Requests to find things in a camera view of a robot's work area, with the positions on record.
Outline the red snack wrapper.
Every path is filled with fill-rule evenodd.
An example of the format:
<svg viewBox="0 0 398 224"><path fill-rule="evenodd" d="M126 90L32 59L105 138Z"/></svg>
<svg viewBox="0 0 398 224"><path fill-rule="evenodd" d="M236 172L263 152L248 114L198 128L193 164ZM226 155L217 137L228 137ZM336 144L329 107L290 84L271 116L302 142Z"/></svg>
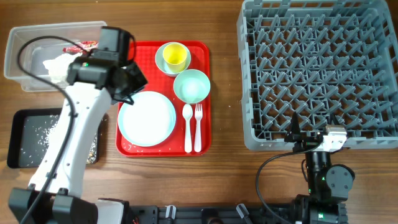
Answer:
<svg viewBox="0 0 398 224"><path fill-rule="evenodd" d="M83 51L89 52L92 49L96 49L98 47L98 41L95 40L89 40L89 41L83 41L83 42L78 42L78 46L72 45L71 47L65 47L63 48L64 53L69 53L69 54L77 54L77 53L83 53Z"/></svg>

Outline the white napkin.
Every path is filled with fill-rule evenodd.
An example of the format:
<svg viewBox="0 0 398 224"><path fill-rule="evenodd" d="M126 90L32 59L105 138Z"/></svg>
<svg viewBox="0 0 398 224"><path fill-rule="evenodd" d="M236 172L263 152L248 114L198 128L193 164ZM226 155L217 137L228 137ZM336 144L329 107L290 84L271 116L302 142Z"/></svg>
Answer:
<svg viewBox="0 0 398 224"><path fill-rule="evenodd" d="M48 70L51 82L61 83L67 77L68 66L82 53L77 54L61 54L55 59L43 61L44 67Z"/></svg>

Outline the yellow plastic cup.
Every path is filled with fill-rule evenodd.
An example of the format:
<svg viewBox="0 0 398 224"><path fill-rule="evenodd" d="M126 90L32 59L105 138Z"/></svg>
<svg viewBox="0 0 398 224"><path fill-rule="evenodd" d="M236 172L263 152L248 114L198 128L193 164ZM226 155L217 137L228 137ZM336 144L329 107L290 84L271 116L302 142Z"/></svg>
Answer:
<svg viewBox="0 0 398 224"><path fill-rule="evenodd" d="M162 56L170 71L179 73L185 68L188 53L182 44L173 42L166 45Z"/></svg>

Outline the large light blue plate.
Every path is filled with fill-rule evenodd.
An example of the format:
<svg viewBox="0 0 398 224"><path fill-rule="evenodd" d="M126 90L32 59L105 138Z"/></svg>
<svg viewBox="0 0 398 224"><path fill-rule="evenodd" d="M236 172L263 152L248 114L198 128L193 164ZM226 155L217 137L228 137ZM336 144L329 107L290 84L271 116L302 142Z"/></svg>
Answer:
<svg viewBox="0 0 398 224"><path fill-rule="evenodd" d="M118 113L122 136L140 147L152 147L165 141L177 121L172 102L155 91L140 92L132 99L134 104L123 104Z"/></svg>

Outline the mint green bowl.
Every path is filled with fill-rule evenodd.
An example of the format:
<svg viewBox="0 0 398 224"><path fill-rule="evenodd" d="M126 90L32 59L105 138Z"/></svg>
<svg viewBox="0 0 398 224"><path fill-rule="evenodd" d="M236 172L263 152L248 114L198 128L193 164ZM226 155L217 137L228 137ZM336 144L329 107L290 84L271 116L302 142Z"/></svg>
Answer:
<svg viewBox="0 0 398 224"><path fill-rule="evenodd" d="M186 104L202 102L210 93L209 77L200 70L188 69L179 73L173 84L177 98Z"/></svg>

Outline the food scraps and rice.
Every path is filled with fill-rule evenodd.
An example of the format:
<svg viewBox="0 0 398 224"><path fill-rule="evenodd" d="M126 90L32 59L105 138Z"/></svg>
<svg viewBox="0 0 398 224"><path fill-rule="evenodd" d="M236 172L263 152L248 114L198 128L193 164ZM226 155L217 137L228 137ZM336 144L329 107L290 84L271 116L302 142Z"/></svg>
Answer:
<svg viewBox="0 0 398 224"><path fill-rule="evenodd" d="M49 138L58 123L59 114L28 116L24 120L18 165L38 167L49 147Z"/></svg>

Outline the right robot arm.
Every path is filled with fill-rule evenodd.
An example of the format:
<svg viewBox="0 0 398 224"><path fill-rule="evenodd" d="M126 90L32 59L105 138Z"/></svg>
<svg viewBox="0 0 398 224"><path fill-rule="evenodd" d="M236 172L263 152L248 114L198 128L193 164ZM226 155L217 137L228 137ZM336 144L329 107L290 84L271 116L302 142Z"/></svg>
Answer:
<svg viewBox="0 0 398 224"><path fill-rule="evenodd" d="M305 154L303 173L308 195L298 195L292 201L288 215L292 223L348 223L345 201L352 189L355 173L343 164L333 165L331 155L342 149L347 132L332 114L329 123L314 137L301 133L299 117L293 113L286 142L294 143L293 151Z"/></svg>

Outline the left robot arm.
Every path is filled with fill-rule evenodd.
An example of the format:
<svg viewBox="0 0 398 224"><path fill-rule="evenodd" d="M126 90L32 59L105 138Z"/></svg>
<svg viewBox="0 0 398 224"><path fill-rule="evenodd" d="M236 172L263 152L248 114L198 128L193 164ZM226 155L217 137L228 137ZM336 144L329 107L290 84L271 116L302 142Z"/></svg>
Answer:
<svg viewBox="0 0 398 224"><path fill-rule="evenodd" d="M8 206L19 223L132 223L125 200L82 199L91 143L103 116L117 102L133 104L147 79L135 62L136 40L104 26L97 48L84 50L67 70L65 98L49 147L26 189L14 188Z"/></svg>

